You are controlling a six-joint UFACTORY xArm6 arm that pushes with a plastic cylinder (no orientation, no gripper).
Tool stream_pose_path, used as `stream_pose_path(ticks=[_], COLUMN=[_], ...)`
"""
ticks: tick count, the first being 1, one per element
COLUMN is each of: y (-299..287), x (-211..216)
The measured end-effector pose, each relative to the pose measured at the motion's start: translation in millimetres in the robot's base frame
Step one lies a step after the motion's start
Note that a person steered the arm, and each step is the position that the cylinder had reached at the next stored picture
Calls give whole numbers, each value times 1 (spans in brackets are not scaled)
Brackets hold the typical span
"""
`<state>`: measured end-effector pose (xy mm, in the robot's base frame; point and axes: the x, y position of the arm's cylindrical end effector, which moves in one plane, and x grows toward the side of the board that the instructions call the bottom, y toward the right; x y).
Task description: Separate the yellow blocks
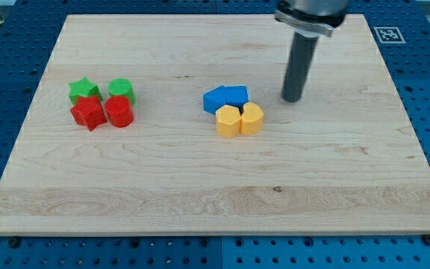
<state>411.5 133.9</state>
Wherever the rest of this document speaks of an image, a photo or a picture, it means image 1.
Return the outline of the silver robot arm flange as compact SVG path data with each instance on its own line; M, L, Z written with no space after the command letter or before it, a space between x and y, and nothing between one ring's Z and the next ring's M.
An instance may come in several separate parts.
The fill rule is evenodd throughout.
M349 11L350 0L280 0L274 18L304 37L331 37Z

